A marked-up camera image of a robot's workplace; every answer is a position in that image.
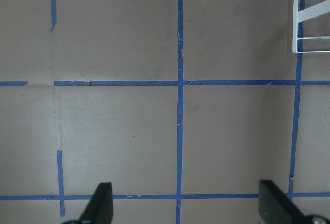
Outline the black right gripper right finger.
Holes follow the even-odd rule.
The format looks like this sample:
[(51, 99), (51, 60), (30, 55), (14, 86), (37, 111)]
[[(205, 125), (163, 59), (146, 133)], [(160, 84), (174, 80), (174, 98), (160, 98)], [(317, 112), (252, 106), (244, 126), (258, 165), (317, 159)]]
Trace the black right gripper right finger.
[(309, 217), (272, 180), (259, 181), (258, 210), (267, 224), (309, 223)]

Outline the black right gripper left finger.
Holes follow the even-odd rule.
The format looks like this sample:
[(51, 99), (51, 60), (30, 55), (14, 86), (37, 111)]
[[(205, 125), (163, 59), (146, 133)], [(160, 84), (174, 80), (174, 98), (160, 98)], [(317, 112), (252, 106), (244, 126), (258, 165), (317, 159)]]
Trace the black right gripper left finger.
[(78, 223), (111, 224), (113, 215), (112, 183), (99, 183)]

